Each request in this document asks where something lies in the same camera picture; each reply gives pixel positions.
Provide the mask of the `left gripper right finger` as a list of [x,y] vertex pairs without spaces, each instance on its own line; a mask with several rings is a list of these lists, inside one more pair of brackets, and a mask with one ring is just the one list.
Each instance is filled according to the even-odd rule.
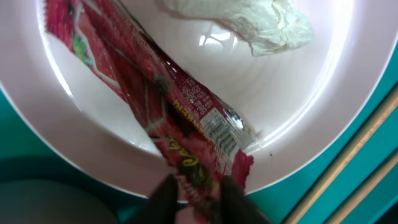
[[220,212],[225,224],[271,224],[230,176],[221,181]]

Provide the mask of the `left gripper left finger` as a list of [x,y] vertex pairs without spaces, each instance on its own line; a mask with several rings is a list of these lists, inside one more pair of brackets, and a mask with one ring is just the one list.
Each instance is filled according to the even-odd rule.
[[129,224],[174,224],[178,184],[168,175],[149,197],[148,202],[129,219]]

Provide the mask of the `red snack wrapper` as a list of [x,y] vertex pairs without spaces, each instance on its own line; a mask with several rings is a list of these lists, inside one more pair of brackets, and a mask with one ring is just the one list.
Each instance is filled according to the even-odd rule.
[[244,188],[252,129],[179,67],[121,1],[46,0],[45,28],[130,107],[200,223],[220,223],[221,180]]

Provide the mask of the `white napkin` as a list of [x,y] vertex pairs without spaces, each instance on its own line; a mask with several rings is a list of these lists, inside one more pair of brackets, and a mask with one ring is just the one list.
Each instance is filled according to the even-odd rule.
[[255,57],[307,45],[315,36],[309,19],[291,0],[163,0],[170,11],[194,19],[211,19],[249,42]]

